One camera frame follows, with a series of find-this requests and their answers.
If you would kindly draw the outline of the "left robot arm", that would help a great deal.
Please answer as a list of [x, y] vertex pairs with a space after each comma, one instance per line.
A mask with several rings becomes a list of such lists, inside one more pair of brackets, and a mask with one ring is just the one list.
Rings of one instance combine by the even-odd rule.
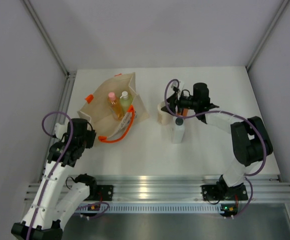
[[73, 118], [67, 126], [57, 124], [54, 137], [59, 141], [49, 149], [36, 196], [21, 222], [12, 226], [11, 234], [18, 240], [60, 240], [79, 205], [97, 193], [96, 179], [85, 173], [78, 175], [68, 193], [60, 198], [77, 160], [94, 144], [92, 125], [86, 119]]

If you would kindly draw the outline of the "white bottle dark grey cap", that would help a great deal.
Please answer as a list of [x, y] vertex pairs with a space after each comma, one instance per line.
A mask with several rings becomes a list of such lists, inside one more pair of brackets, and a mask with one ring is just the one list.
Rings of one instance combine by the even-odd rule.
[[174, 117], [171, 124], [171, 142], [173, 144], [180, 144], [182, 142], [185, 129], [184, 119]]

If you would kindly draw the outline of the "beige round cap bottle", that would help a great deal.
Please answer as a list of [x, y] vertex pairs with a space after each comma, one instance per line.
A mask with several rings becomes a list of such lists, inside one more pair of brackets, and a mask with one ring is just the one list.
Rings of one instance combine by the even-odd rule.
[[161, 103], [159, 103], [157, 105], [157, 121], [159, 124], [161, 124], [162, 126], [166, 126], [168, 124], [170, 124], [170, 122], [173, 119], [173, 116], [170, 115], [169, 113], [165, 112], [162, 110], [162, 108], [165, 106], [165, 102], [162, 101]]

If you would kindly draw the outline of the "blue orange pump bottle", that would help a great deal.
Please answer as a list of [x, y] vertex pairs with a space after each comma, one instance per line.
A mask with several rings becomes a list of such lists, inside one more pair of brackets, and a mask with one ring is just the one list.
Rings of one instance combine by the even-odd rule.
[[[182, 90], [182, 92], [180, 93], [180, 97], [181, 98], [185, 98], [185, 99], [187, 99], [189, 97], [189, 95], [190, 95], [190, 92], [187, 89]], [[189, 110], [187, 108], [179, 107], [177, 114], [180, 115], [180, 116], [186, 117], [188, 115], [188, 111]]]

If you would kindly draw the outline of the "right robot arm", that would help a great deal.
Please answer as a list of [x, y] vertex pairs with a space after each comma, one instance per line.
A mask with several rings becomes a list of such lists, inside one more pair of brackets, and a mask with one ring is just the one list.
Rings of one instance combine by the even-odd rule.
[[220, 110], [211, 102], [209, 89], [206, 83], [199, 82], [193, 85], [193, 90], [185, 94], [180, 88], [177, 79], [171, 80], [167, 88], [172, 88], [171, 96], [164, 96], [162, 111], [185, 120], [184, 110], [193, 110], [193, 118], [202, 123], [214, 126], [231, 136], [234, 160], [215, 184], [203, 185], [203, 199], [210, 204], [220, 201], [248, 200], [244, 181], [249, 176], [247, 168], [254, 163], [261, 163], [257, 171], [251, 176], [259, 174], [265, 166], [267, 156], [273, 153], [273, 145], [258, 116], [245, 118], [240, 115]]

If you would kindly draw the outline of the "orange bottle pink cap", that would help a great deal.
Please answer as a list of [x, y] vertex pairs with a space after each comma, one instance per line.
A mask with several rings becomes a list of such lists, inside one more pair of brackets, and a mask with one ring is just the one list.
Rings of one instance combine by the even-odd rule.
[[117, 121], [121, 121], [124, 117], [124, 112], [116, 94], [114, 92], [109, 92], [107, 100], [114, 119]]

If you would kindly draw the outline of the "beige canvas bag orange handles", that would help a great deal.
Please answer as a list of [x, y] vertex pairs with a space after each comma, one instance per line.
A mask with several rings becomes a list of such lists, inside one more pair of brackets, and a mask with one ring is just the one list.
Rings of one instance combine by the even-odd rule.
[[106, 144], [123, 140], [132, 126], [149, 118], [136, 91], [135, 72], [105, 80], [85, 98], [85, 104], [77, 113], [91, 124], [98, 141]]

